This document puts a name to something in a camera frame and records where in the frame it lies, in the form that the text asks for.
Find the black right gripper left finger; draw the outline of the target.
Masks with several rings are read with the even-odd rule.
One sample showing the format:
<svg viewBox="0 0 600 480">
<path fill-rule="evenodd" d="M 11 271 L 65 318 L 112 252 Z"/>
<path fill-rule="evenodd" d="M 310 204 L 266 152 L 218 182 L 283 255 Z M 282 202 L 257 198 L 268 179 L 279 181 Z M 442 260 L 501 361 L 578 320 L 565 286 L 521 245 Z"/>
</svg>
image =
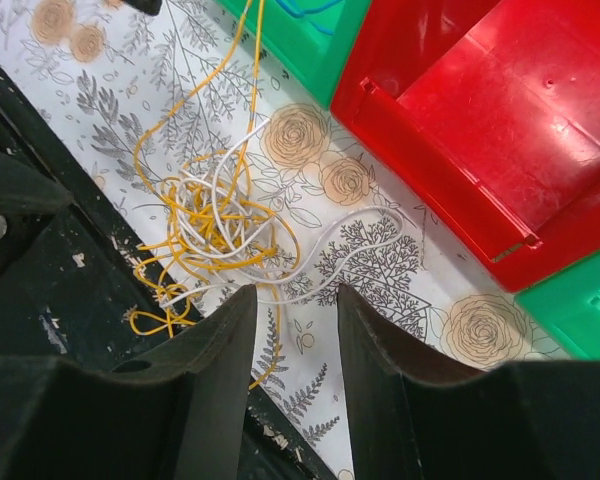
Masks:
<svg viewBox="0 0 600 480">
<path fill-rule="evenodd" d="M 0 356 L 0 479 L 233 479 L 257 323 L 240 287 L 110 372 Z"/>
</svg>

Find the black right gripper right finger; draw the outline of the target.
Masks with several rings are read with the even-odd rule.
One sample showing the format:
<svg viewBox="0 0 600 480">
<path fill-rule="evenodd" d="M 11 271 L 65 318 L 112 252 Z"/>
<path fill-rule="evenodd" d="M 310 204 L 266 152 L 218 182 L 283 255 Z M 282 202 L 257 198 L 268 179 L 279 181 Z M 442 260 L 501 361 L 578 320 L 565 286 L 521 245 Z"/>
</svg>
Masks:
<svg viewBox="0 0 600 480">
<path fill-rule="evenodd" d="M 339 348 L 359 479 L 600 479 L 600 361 L 481 371 L 401 330 L 349 285 Z"/>
</svg>

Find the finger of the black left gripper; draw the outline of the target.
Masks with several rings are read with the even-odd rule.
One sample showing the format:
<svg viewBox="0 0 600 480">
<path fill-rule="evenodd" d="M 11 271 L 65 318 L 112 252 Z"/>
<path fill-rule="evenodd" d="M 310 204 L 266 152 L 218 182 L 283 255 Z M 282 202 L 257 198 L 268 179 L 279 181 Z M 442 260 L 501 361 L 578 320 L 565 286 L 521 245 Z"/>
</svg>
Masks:
<svg viewBox="0 0 600 480">
<path fill-rule="evenodd" d="M 146 15 L 158 15 L 162 0 L 123 0 L 123 3 Z"/>
</svg>

